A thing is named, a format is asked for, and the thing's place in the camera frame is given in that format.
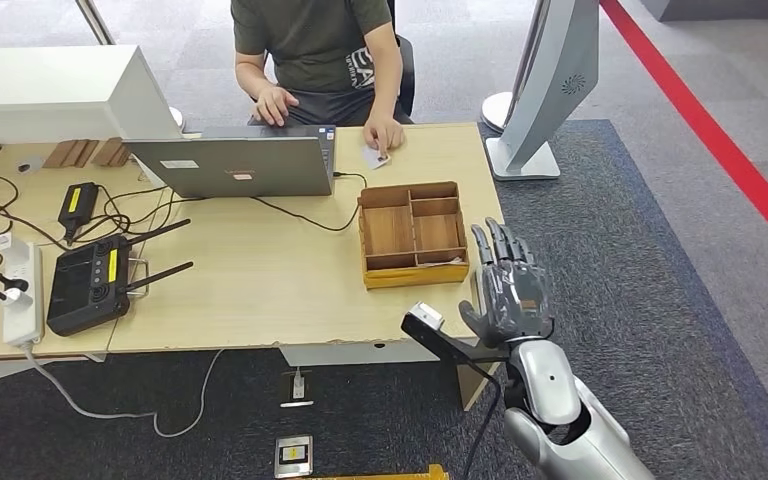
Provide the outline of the person's left hand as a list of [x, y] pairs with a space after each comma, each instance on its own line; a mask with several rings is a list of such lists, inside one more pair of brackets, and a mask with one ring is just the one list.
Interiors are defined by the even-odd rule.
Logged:
[[363, 126], [363, 136], [367, 146], [376, 150], [382, 158], [399, 148], [405, 140], [402, 125], [388, 114], [371, 114]]

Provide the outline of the person's right hand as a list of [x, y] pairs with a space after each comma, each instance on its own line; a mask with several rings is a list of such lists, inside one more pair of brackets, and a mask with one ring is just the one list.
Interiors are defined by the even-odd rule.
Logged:
[[289, 118], [289, 109], [299, 105], [298, 99], [279, 86], [267, 86], [256, 94], [252, 119], [269, 126], [283, 127]]

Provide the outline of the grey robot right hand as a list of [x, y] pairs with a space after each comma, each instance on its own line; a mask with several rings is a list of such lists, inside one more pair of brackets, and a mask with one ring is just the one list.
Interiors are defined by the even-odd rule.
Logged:
[[526, 241], [492, 217], [470, 231], [478, 248], [481, 307], [459, 303], [463, 322], [488, 348], [547, 338], [554, 328], [545, 269]]

